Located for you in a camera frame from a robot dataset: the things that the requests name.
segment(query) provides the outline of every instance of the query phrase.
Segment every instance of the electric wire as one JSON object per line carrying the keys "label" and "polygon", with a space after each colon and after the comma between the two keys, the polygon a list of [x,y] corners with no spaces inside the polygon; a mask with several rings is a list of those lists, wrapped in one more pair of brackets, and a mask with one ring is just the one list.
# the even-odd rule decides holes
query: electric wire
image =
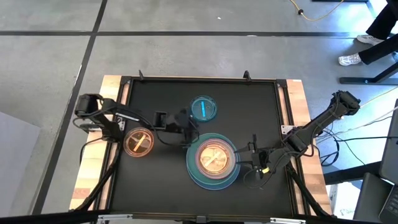
{"label": "electric wire", "polygon": [[378,95],[378,96],[376,96],[376,97],[370,99],[370,100],[367,101],[366,103],[362,104],[362,105],[361,105],[361,108],[364,107],[364,106],[366,106],[366,105],[368,105],[370,102],[372,102],[373,100],[379,98],[380,96],[384,96],[385,94],[387,94],[387,93],[389,93],[389,92],[391,92],[391,91],[394,91],[394,90],[396,90],[397,88],[398,88],[398,86],[395,87],[395,88],[393,88],[393,89],[391,89],[391,90],[389,90],[389,91],[387,91],[387,92],[385,92],[385,93],[382,93],[382,94],[380,94],[380,95]]}
{"label": "electric wire", "polygon": [[325,18],[326,16],[329,16],[334,10],[337,9],[337,7],[339,7],[341,5],[341,3],[344,2],[344,0],[341,0],[330,12],[328,12],[327,14],[325,14],[324,16],[319,17],[318,19],[309,19],[307,16],[305,16],[304,11],[299,8],[299,6],[296,4],[296,2],[294,0],[290,0],[291,3],[293,3],[293,5],[296,7],[296,9],[298,10],[298,13],[300,15],[302,15],[304,17],[304,19],[310,21],[310,22],[315,22],[315,21],[319,21],[323,18]]}
{"label": "electric wire", "polygon": [[396,109],[398,109],[398,106],[396,106],[394,109],[388,111],[387,113],[383,114],[382,116],[380,116],[380,117],[378,117],[378,118],[376,118],[376,119],[374,119],[374,120],[372,120],[372,121],[370,121],[370,122],[368,122],[368,123],[366,123],[366,124],[364,124],[364,125],[360,125],[360,126],[358,126],[358,127],[356,127],[356,128],[350,128],[350,129],[348,129],[348,130],[346,130],[346,131],[339,131],[339,132],[335,133],[335,134],[332,135],[332,136],[329,136],[329,137],[327,137],[327,138],[325,138],[325,139],[322,139],[320,142],[318,142],[318,144],[320,144],[320,143],[322,143],[322,142],[324,142],[324,141],[330,139],[330,138],[333,137],[333,136],[337,136],[337,135],[340,135],[340,134],[343,134],[343,133],[348,133],[348,132],[350,132],[350,131],[354,131],[354,130],[357,130],[357,129],[359,129],[359,128],[365,127],[365,126],[369,126],[370,124],[373,124],[373,123],[375,123],[376,121],[378,122],[379,119],[385,117],[387,114],[389,114],[389,113],[395,111]]}
{"label": "electric wire", "polygon": [[[329,131],[329,132],[333,131],[333,123],[334,123],[334,122],[331,123],[331,127],[330,127],[330,128],[326,127],[325,129],[326,129],[327,131]],[[325,134],[317,136],[317,141],[322,140],[322,139],[325,139],[325,138],[328,137],[328,136],[331,136],[331,134],[325,132],[325,130],[323,130],[323,132],[324,132]]]}
{"label": "electric wire", "polygon": [[243,184],[244,184],[247,188],[249,188],[249,189],[259,189],[259,188],[261,188],[262,186],[266,185],[266,184],[268,183],[268,181],[271,179],[271,177],[274,175],[274,171],[276,170],[276,167],[279,165],[279,163],[281,162],[281,160],[283,159],[283,157],[284,157],[286,154],[300,154],[300,153],[299,153],[299,152],[290,151],[290,152],[286,152],[285,154],[281,155],[281,156],[278,158],[278,160],[276,161],[275,166],[268,172],[268,173],[269,173],[268,178],[267,178],[262,184],[260,184],[260,185],[252,186],[252,185],[249,185],[249,184],[246,182],[246,177],[247,177],[250,173],[257,171],[257,169],[252,169],[252,170],[247,171],[247,172],[245,173],[245,175],[243,176]]}
{"label": "electric wire", "polygon": [[88,113],[88,114],[80,114],[80,116],[83,115],[83,116],[85,116],[85,117],[84,117],[84,118],[74,118],[74,119],[72,120],[72,123],[73,123],[73,125],[74,125],[76,128],[87,131],[87,129],[82,128],[80,125],[77,125],[77,124],[76,124],[76,121],[77,121],[77,120],[90,119],[90,118],[92,118],[92,117],[94,117],[94,116],[103,114],[103,113],[109,111],[110,109],[112,109],[112,108],[108,108],[108,109],[106,109],[106,110],[98,110],[98,111],[94,111],[94,112]]}
{"label": "electric wire", "polygon": [[83,146],[81,147],[81,149],[80,149],[80,161],[79,161],[79,164],[81,164],[81,161],[83,160],[83,154],[84,154],[84,151],[85,151],[85,147],[86,147],[88,144],[91,144],[91,143],[96,142],[96,141],[98,141],[98,140],[102,140],[102,137],[84,143],[84,145],[83,145]]}
{"label": "electric wire", "polygon": [[[326,133],[328,133],[329,135],[334,134],[334,132],[333,132],[332,130],[329,130],[329,131],[330,131],[330,132],[326,131]],[[335,151],[335,152],[332,152],[332,153],[330,153],[330,154],[327,154],[327,155],[324,155],[324,156],[321,156],[321,157],[320,157],[320,159],[324,158],[324,160],[321,161],[321,166],[323,166],[323,167],[332,166],[332,165],[337,161],[338,156],[340,155],[340,145],[338,144],[338,141],[336,140],[336,138],[342,140],[342,139],[339,138],[339,137],[333,137],[333,139],[334,139],[335,142],[336,142],[336,151]],[[361,162],[361,163],[365,166],[366,164],[353,152],[353,150],[350,148],[350,146],[348,145],[348,143],[347,143],[346,141],[344,141],[344,143],[347,145],[347,148],[348,148],[349,151],[352,153],[352,155],[353,155],[359,162]],[[332,160],[332,162],[329,163],[329,164],[324,164],[324,163],[326,162],[326,160],[329,159],[329,157],[332,156],[332,155],[334,155],[334,154],[336,154],[336,156],[335,156],[335,158]]]}
{"label": "electric wire", "polygon": [[392,116],[388,116],[386,118],[383,118],[383,119],[380,119],[380,120],[377,120],[377,121],[373,121],[372,123],[366,124],[365,126],[369,126],[371,124],[374,124],[374,123],[377,123],[377,122],[380,122],[380,121],[384,121],[385,119],[389,119],[389,118],[392,118]]}
{"label": "electric wire", "polygon": [[338,142],[346,142],[346,141],[352,141],[352,140],[364,140],[364,139],[380,139],[380,138],[386,138],[386,139],[392,139],[392,138],[398,138],[398,136],[377,136],[377,137],[363,137],[363,138],[351,138],[351,139],[342,139],[342,140],[336,140]]}

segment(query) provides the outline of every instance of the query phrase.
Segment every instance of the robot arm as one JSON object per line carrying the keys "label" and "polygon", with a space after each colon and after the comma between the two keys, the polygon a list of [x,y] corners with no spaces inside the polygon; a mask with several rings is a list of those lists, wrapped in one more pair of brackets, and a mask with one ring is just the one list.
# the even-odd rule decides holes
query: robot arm
{"label": "robot arm", "polygon": [[[98,102],[102,104],[100,110],[98,109]],[[198,127],[196,121],[192,119],[190,112],[186,109],[180,110],[177,114],[170,115],[167,112],[155,111],[154,121],[150,122],[140,114],[139,110],[131,109],[126,105],[117,103],[109,98],[103,98],[98,94],[84,94],[79,96],[75,114],[78,118],[90,119],[93,124],[86,124],[86,126],[100,128],[103,133],[103,139],[111,142],[120,142],[124,136],[119,124],[110,121],[105,116],[106,114],[113,114],[135,121],[143,128],[150,129],[151,131],[183,134],[185,136],[185,145],[193,141],[193,133],[195,133]]]}
{"label": "robot arm", "polygon": [[308,146],[312,145],[313,139],[321,134],[322,130],[328,125],[344,115],[356,114],[360,109],[359,102],[361,101],[348,91],[337,91],[333,94],[330,105],[323,113],[305,126],[289,131],[282,140],[284,147],[269,153],[267,157],[268,161],[263,161],[263,164],[267,164],[266,166],[270,169],[273,169],[275,166],[276,168],[284,167],[289,163],[292,156],[302,156],[308,149]]}

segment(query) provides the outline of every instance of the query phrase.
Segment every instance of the black cable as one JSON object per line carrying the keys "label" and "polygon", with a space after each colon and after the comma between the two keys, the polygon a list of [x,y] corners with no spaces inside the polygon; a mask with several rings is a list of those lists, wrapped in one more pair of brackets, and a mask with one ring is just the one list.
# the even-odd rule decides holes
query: black cable
{"label": "black cable", "polygon": [[[392,116],[388,116],[388,117],[386,117],[386,118],[373,121],[373,122],[371,122],[371,123],[369,123],[369,124],[367,124],[367,125],[364,125],[363,127],[369,126],[369,125],[371,125],[371,124],[374,124],[374,123],[377,123],[377,122],[380,122],[380,121],[384,121],[384,120],[387,119],[387,118],[392,118]],[[347,131],[338,131],[338,132],[336,132],[336,133],[334,134],[334,136],[338,135],[339,133],[345,133],[345,132],[347,132]]]}
{"label": "black cable", "polygon": [[356,154],[351,150],[351,148],[349,147],[348,143],[347,143],[347,142],[344,142],[344,143],[347,145],[349,151],[351,151],[351,153],[355,156],[355,158],[356,158],[359,162],[361,162],[364,166],[366,166],[366,164],[365,164],[361,159],[359,159],[358,156],[356,156]]}
{"label": "black cable", "polygon": [[132,113],[132,114],[135,114],[135,115],[138,116],[141,120],[143,120],[143,122],[145,122],[146,124],[148,124],[148,125],[153,129],[153,131],[155,132],[155,135],[156,135],[157,139],[158,139],[161,143],[163,143],[163,144],[165,144],[165,145],[168,145],[168,146],[190,146],[192,143],[195,143],[195,142],[197,142],[197,141],[199,140],[199,135],[200,135],[199,130],[195,127],[195,125],[192,123],[192,121],[189,121],[189,122],[192,124],[192,126],[195,128],[195,130],[196,130],[197,133],[198,133],[198,137],[196,138],[196,140],[192,141],[192,142],[189,143],[189,144],[171,144],[171,143],[168,143],[168,142],[163,141],[163,140],[160,138],[159,133],[158,133],[158,131],[155,129],[154,125],[153,125],[151,122],[149,122],[145,117],[143,117],[143,115],[141,115],[141,114],[139,114],[139,113],[136,113],[136,112],[133,112],[133,111],[129,111],[129,112]]}
{"label": "black cable", "polygon": [[97,197],[97,195],[99,194],[100,190],[104,187],[106,181],[108,181],[108,179],[111,177],[111,175],[115,171],[115,167],[116,167],[115,165],[118,162],[118,160],[119,160],[119,148],[116,149],[114,157],[113,157],[113,161],[106,169],[104,176],[102,176],[102,178],[98,181],[97,185],[91,191],[89,196],[87,196],[87,198],[83,201],[83,203],[79,207],[74,209],[74,211],[82,211],[82,210],[87,211],[89,209],[90,205],[94,202],[94,200]]}
{"label": "black cable", "polygon": [[245,173],[245,175],[243,176],[243,184],[244,184],[247,188],[249,188],[249,189],[258,189],[258,188],[261,188],[262,186],[266,185],[266,184],[268,183],[268,181],[271,179],[272,175],[274,175],[273,173],[274,173],[274,171],[276,170],[276,167],[278,166],[278,164],[281,162],[281,160],[283,159],[283,157],[284,157],[286,154],[300,154],[300,153],[299,153],[299,152],[290,151],[290,152],[286,152],[285,154],[281,155],[281,156],[279,157],[279,159],[276,161],[275,166],[272,168],[272,170],[270,170],[270,171],[268,172],[268,173],[270,173],[269,177],[266,179],[265,182],[263,182],[262,184],[260,184],[260,185],[258,185],[258,186],[251,186],[251,185],[249,185],[249,184],[246,182],[246,177],[247,177],[250,173],[257,171],[257,169],[252,169],[252,170],[247,171],[247,172]]}
{"label": "black cable", "polygon": [[[329,131],[333,132],[333,124],[334,124],[334,122],[331,123],[331,128],[327,128],[326,127],[326,129],[328,129]],[[326,131],[323,131],[323,132],[324,132],[324,135],[317,136],[318,140],[322,140],[322,139],[325,139],[325,138],[329,137],[330,134],[328,134]]]}
{"label": "black cable", "polygon": [[[328,133],[330,136],[331,136],[332,134],[335,135],[335,133],[334,133],[333,131],[331,131],[331,134],[330,134],[329,132],[327,132],[327,131],[325,131],[325,132]],[[337,141],[336,139],[335,139],[335,142],[336,142],[337,151],[336,151],[336,152],[332,152],[332,153],[327,154],[327,155],[324,155],[324,156],[321,156],[321,157],[320,157],[321,159],[325,157],[325,159],[321,161],[321,166],[323,166],[323,167],[328,167],[328,166],[333,165],[333,164],[337,161],[338,156],[340,155],[340,145],[338,144],[339,141]],[[344,143],[347,145],[347,148],[348,148],[349,151],[352,153],[352,155],[354,155],[354,157],[355,157],[359,162],[361,162],[363,165],[365,165],[365,163],[364,163],[360,158],[358,158],[358,156],[356,156],[356,154],[355,154],[355,153],[353,152],[353,150],[350,148],[350,146],[348,145],[348,143],[345,142],[345,141],[344,141]],[[332,161],[331,163],[329,163],[329,164],[323,164],[330,156],[332,156],[332,155],[334,155],[334,154],[336,154],[336,156],[335,156],[335,158],[333,159],[333,161]]]}
{"label": "black cable", "polygon": [[[314,147],[315,149],[317,149],[318,150],[318,152],[319,152],[319,148],[318,148],[318,146],[316,146],[316,145],[314,145],[314,144],[312,144],[312,146],[311,147]],[[314,150],[312,149],[312,153],[310,154],[310,155],[307,155],[307,154],[302,154],[303,156],[307,156],[307,157],[312,157],[313,155],[314,155]]]}
{"label": "black cable", "polygon": [[[329,159],[332,155],[336,155],[335,158],[332,160],[332,162],[329,164],[325,164],[326,160]],[[323,167],[332,166],[337,161],[339,155],[340,155],[340,145],[338,144],[338,142],[336,142],[336,151],[335,152],[332,152],[330,154],[319,157],[319,159],[324,158],[324,160],[321,161],[321,166],[323,166]]]}
{"label": "black cable", "polygon": [[95,142],[95,141],[98,141],[98,140],[100,140],[100,139],[102,139],[102,137],[84,143],[84,145],[83,145],[83,146],[81,147],[81,149],[80,149],[80,162],[79,162],[79,164],[81,164],[81,160],[83,159],[83,153],[84,153],[85,147],[86,147],[88,144],[93,143],[93,142]]}
{"label": "black cable", "polygon": [[363,140],[363,139],[379,139],[379,138],[398,138],[398,136],[379,136],[379,137],[364,137],[364,138],[352,138],[352,139],[341,139],[341,140],[336,140],[338,142],[346,142],[346,141],[352,141],[352,140]]}
{"label": "black cable", "polygon": [[108,108],[108,109],[106,109],[106,110],[98,110],[98,111],[94,111],[94,112],[92,112],[92,113],[87,113],[87,114],[81,114],[81,115],[83,115],[83,116],[85,116],[85,117],[84,117],[84,118],[74,118],[74,119],[72,120],[72,123],[73,123],[73,125],[74,125],[76,128],[82,129],[82,130],[86,130],[85,128],[82,128],[80,125],[77,125],[77,124],[76,124],[76,121],[79,120],[79,119],[80,119],[80,120],[90,119],[90,118],[92,118],[92,117],[94,117],[94,116],[103,114],[103,113],[109,111],[110,109],[112,109],[112,108]]}

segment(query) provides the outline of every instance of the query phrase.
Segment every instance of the black pants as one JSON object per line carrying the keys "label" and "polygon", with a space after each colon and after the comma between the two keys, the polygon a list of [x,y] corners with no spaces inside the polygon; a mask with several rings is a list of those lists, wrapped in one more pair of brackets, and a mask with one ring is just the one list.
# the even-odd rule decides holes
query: black pants
{"label": "black pants", "polygon": [[381,40],[385,40],[367,50],[361,51],[359,56],[361,60],[369,65],[370,63],[379,60],[387,54],[398,50],[398,34],[387,39],[395,26],[397,18],[389,5],[386,5],[380,14],[376,17],[372,25],[366,31],[367,34]]}

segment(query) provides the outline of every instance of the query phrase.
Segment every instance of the white sneaker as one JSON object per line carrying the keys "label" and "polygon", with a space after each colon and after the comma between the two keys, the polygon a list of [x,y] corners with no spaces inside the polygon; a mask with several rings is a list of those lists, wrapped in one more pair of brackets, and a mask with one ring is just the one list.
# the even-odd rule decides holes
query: white sneaker
{"label": "white sneaker", "polygon": [[371,35],[358,35],[356,39],[364,44],[371,44],[371,45],[376,45],[383,42],[383,40],[377,39]]}
{"label": "white sneaker", "polygon": [[359,62],[362,62],[362,60],[359,57],[358,53],[349,56],[338,57],[338,63],[340,63],[340,65],[342,66],[356,65]]}

